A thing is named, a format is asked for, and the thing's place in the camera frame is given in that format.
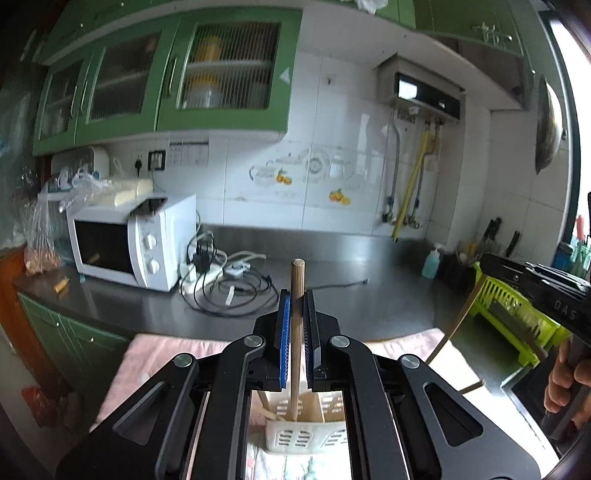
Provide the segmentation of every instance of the paper sheet on wall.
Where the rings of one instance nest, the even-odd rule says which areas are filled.
[[[168,147],[169,166],[207,167],[209,162],[209,144],[207,143],[171,143]]]

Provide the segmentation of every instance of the green plastic basket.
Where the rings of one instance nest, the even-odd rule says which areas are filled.
[[[478,279],[482,275],[482,270],[480,270],[478,262],[474,264],[474,269],[476,270],[476,282],[478,282]],[[472,308],[470,309],[470,315],[474,316],[477,313],[480,313],[501,333],[502,336],[509,340],[509,343],[519,351],[518,361],[523,367],[528,364],[532,364],[535,367],[540,363],[540,359],[538,359],[537,355],[526,343],[519,340],[505,327],[505,325],[490,313],[488,308],[493,300],[498,301],[507,309],[507,311],[521,319],[526,326],[533,326],[536,324],[540,330],[540,333],[537,336],[537,342],[546,350],[549,350],[553,345],[558,345],[570,334],[570,332],[559,323],[533,308],[531,303],[514,288],[495,278],[488,277],[478,293],[474,305],[472,305]]]

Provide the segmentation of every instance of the white shelf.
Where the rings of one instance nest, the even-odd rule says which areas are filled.
[[[200,72],[216,73],[227,72],[229,69],[270,69],[273,62],[268,60],[216,60],[195,61],[187,63],[187,73]]]

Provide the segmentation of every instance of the wooden dowel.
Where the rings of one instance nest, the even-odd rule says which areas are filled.
[[[454,324],[452,325],[450,330],[445,334],[445,336],[441,339],[441,341],[437,344],[437,346],[435,347],[435,350],[433,350],[431,352],[431,355],[429,355],[429,358],[427,358],[427,361],[426,361],[427,365],[433,361],[433,359],[437,356],[437,354],[443,348],[443,345],[445,345],[449,341],[449,339],[452,337],[452,335],[454,333],[456,333],[456,330],[462,324],[466,315],[468,315],[468,312],[472,308],[472,305],[474,305],[474,302],[476,301],[476,297],[480,293],[480,290],[482,289],[482,286],[484,285],[484,282],[486,282],[487,278],[488,277],[484,274],[482,274],[480,276],[480,278],[476,282],[476,285],[474,285],[474,288],[470,292],[470,296],[466,300],[466,303],[462,306],[462,309],[457,314]]]
[[[297,421],[297,397],[300,393],[300,364],[302,340],[302,312],[304,306],[304,266],[301,258],[291,261],[291,304],[290,304],[290,406],[287,410],[287,420]]]
[[[484,382],[482,380],[479,380],[478,382],[473,383],[472,385],[468,385],[467,387],[458,390],[458,392],[462,395],[466,395],[467,393],[470,393],[480,387],[484,387]]]

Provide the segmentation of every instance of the microwave window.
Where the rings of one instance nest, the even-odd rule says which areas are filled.
[[[74,227],[82,263],[133,275],[127,224],[75,220]]]

